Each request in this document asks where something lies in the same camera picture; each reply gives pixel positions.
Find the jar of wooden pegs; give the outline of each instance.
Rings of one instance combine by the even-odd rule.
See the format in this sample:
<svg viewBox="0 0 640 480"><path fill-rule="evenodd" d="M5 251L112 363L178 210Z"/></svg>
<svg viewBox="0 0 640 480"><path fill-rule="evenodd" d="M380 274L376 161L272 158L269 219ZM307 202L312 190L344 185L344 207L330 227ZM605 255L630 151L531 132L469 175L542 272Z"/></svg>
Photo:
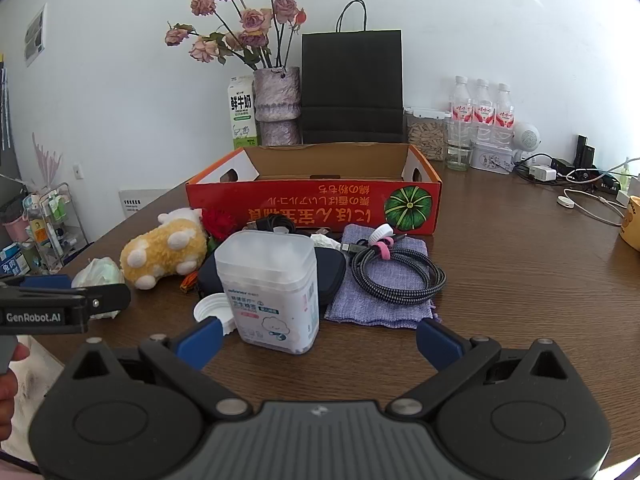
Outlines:
<svg viewBox="0 0 640 480"><path fill-rule="evenodd" d="M407 108L406 129L408 142L414 144L429 160L444 160L447 120L450 112L429 108Z"/></svg>

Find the yellow plush cow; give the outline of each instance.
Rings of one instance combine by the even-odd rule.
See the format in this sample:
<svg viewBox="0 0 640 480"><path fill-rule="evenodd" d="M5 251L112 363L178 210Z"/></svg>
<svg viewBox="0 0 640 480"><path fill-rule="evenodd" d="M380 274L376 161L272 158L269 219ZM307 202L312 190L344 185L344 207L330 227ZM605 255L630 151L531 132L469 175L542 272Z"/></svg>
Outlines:
<svg viewBox="0 0 640 480"><path fill-rule="evenodd" d="M154 288L163 276L186 276L202 265L207 235L202 209L183 208L158 216L160 227L134 238L120 254L126 280L136 288Z"/></svg>

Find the coiled cable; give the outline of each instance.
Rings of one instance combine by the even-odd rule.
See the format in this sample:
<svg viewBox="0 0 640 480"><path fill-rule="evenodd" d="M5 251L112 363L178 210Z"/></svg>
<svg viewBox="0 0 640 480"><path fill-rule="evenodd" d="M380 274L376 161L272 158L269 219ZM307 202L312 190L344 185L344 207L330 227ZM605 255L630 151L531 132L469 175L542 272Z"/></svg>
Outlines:
<svg viewBox="0 0 640 480"><path fill-rule="evenodd" d="M415 271L424 282L424 288L402 289L391 288L374 282L367 274L367 265L380 257L380 248L371 246L351 258L351 271L359 286L374 298L387 303L412 305L423 303L433 298L444 287L447 276L444 271L428 257L418 251L402 247L389 248L391 259Z"/></svg>

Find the wooden table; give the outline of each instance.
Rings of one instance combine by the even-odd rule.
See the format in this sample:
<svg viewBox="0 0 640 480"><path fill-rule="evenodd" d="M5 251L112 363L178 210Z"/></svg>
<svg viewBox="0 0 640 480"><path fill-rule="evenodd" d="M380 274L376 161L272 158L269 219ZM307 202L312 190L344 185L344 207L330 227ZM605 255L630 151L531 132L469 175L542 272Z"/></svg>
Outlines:
<svg viewBox="0 0 640 480"><path fill-rule="evenodd" d="M505 348L555 339L604 409L613 442L605 465L640 453L640 253L618 229L556 203L558 188L516 176L438 168L444 180L430 256L447 273L436 298L444 323L460 335L486 334ZM607 215L597 202L588 206ZM119 261L124 244L157 225L158 213L187 205L171 190L107 233L65 270L88 258ZM111 346L135 346L153 333L177 335L193 322L194 292L180 278L134 291L128 310L91 325ZM88 335L43 336L66 362ZM322 322L303 356L244 344L237 333L206 373L258 406L261 399L377 399L382 406L434 370L415 347L415 332Z"/></svg>

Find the textured vase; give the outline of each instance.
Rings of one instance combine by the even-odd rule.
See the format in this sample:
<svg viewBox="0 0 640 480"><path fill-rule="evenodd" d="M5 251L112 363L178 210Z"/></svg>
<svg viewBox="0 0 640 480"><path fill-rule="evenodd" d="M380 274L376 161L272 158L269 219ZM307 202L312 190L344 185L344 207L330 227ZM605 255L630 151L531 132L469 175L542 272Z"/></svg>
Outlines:
<svg viewBox="0 0 640 480"><path fill-rule="evenodd" d="M254 72L255 118L265 146L300 144L300 68L261 68Z"/></svg>

